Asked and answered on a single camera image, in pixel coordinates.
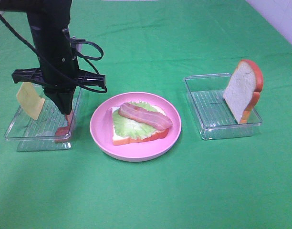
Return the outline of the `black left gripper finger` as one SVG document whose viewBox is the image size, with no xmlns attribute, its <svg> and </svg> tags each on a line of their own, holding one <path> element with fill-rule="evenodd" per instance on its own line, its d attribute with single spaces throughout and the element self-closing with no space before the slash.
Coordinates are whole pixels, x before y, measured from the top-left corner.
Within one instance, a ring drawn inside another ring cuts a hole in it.
<svg viewBox="0 0 292 229">
<path fill-rule="evenodd" d="M 73 109 L 73 96 L 75 92 L 75 88 L 65 88 L 65 89 L 52 89 L 52 88 L 44 88 L 44 94 L 50 98 L 61 114 L 69 115 Z"/>
</svg>

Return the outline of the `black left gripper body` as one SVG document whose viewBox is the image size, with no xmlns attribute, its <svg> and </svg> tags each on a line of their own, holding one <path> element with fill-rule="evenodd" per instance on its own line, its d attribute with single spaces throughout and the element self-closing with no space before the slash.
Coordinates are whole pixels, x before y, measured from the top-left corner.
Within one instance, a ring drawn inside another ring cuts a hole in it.
<svg viewBox="0 0 292 229">
<path fill-rule="evenodd" d="M 65 89 L 78 86 L 95 93 L 106 93 L 105 75 L 100 74 L 96 67 L 90 62 L 90 60 L 100 60 L 101 57 L 85 56 L 77 51 L 77 49 L 74 49 L 75 57 L 80 57 L 84 59 L 95 70 L 95 73 L 77 69 L 74 72 L 74 77 L 71 78 L 68 75 L 63 74 L 52 64 L 50 64 L 37 50 L 32 48 L 32 51 L 34 51 L 37 57 L 45 63 L 45 66 L 47 66 L 48 69 L 52 71 L 50 75 L 55 75 L 57 79 L 60 80 L 60 82 L 49 83 L 47 80 L 44 79 L 44 73 L 41 68 L 28 68 L 17 69 L 12 73 L 11 76 L 14 83 L 31 82 L 51 89 Z"/>
</svg>

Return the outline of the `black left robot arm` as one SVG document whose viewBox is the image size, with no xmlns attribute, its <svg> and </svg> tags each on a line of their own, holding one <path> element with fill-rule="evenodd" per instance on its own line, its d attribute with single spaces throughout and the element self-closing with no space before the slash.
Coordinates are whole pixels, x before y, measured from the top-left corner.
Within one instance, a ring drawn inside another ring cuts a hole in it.
<svg viewBox="0 0 292 229">
<path fill-rule="evenodd" d="M 14 83 L 31 82 L 42 86 L 61 114 L 72 111 L 77 86 L 89 91 L 106 93 L 105 75 L 79 69 L 77 59 L 87 63 L 102 59 L 104 51 L 94 42 L 70 37 L 70 0 L 0 0 L 0 12 L 25 12 L 34 44 L 22 38 L 2 17 L 3 24 L 38 57 L 39 67 L 17 69 Z"/>
</svg>

